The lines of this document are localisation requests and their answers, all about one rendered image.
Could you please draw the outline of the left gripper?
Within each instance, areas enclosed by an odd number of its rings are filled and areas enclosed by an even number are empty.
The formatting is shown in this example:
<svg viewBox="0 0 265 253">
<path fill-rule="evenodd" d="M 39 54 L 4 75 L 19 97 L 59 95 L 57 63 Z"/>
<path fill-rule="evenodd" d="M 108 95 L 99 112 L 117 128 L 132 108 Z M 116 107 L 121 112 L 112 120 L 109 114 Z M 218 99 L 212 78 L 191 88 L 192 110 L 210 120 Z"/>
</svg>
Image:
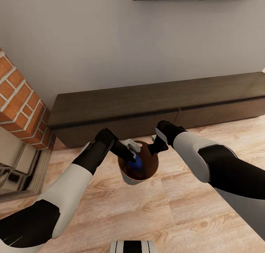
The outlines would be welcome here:
<svg viewBox="0 0 265 253">
<path fill-rule="evenodd" d="M 121 148 L 114 154 L 122 158 L 127 163 L 129 163 L 130 161 L 136 163 L 136 160 L 133 157 L 134 154 L 130 150 L 128 150 L 128 148 L 122 143 L 121 143 Z"/>
</svg>

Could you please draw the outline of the trash can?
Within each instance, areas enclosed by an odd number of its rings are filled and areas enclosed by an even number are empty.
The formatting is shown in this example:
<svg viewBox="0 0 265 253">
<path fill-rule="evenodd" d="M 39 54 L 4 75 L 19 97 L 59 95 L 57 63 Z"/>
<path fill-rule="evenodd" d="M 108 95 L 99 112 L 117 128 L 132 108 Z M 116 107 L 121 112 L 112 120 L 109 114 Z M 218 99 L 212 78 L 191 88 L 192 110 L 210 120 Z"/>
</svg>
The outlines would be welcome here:
<svg viewBox="0 0 265 253">
<path fill-rule="evenodd" d="M 158 170 L 158 166 L 159 166 L 159 158 L 158 158 L 158 153 L 154 153 L 153 155 L 150 153 L 149 149 L 148 149 L 148 143 L 141 141 L 141 140 L 135 140 L 134 142 L 136 142 L 137 144 L 140 143 L 142 144 L 141 151 L 139 153 L 137 153 L 133 148 L 129 148 L 129 150 L 134 151 L 139 158 L 141 159 L 143 165 L 143 169 L 144 169 L 144 176 L 141 178 L 141 180 L 134 180 L 132 178 L 130 178 L 130 174 L 127 171 L 127 165 L 128 163 L 125 162 L 122 158 L 118 157 L 118 166 L 121 170 L 121 175 L 123 177 L 123 180 L 129 184 L 129 185 L 137 185 L 147 179 L 150 179 L 154 176 L 154 174 L 157 172 Z"/>
</svg>

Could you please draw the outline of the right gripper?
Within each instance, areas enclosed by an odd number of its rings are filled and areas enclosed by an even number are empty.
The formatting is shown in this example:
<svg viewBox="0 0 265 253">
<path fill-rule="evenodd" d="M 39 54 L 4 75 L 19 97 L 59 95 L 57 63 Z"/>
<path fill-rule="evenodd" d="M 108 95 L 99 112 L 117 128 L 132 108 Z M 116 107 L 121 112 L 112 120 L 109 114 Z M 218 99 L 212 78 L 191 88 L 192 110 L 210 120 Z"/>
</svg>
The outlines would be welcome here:
<svg viewBox="0 0 265 253">
<path fill-rule="evenodd" d="M 161 151 L 168 150 L 169 148 L 167 144 L 159 144 L 155 140 L 153 144 L 148 145 L 148 149 L 151 154 L 154 154 L 154 153 L 159 153 Z"/>
</svg>

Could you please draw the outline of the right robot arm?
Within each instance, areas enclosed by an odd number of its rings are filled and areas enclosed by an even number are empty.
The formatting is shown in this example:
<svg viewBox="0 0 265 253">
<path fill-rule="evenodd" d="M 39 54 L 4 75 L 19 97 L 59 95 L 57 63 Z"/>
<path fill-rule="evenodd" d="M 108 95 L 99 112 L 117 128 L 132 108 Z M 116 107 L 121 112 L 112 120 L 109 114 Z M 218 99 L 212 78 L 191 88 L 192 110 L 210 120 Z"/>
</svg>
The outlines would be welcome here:
<svg viewBox="0 0 265 253">
<path fill-rule="evenodd" d="M 209 183 L 235 212 L 265 241 L 265 170 L 239 159 L 229 147 L 196 136 L 169 121 L 161 121 L 151 135 L 151 154 L 168 150 L 179 154 L 203 182 Z"/>
</svg>

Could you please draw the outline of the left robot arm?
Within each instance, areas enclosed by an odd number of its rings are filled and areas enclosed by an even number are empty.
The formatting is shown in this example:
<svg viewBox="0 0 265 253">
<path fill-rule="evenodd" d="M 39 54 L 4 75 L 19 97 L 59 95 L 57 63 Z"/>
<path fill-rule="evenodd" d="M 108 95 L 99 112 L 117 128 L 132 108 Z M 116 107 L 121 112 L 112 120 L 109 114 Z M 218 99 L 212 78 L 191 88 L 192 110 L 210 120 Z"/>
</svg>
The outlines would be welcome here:
<svg viewBox="0 0 265 253">
<path fill-rule="evenodd" d="M 21 211 L 0 220 L 0 253 L 37 253 L 50 239 L 57 239 L 70 224 L 96 168 L 111 151 L 125 162 L 136 163 L 131 139 L 121 143 L 108 128 L 88 142 L 61 176 Z"/>
</svg>

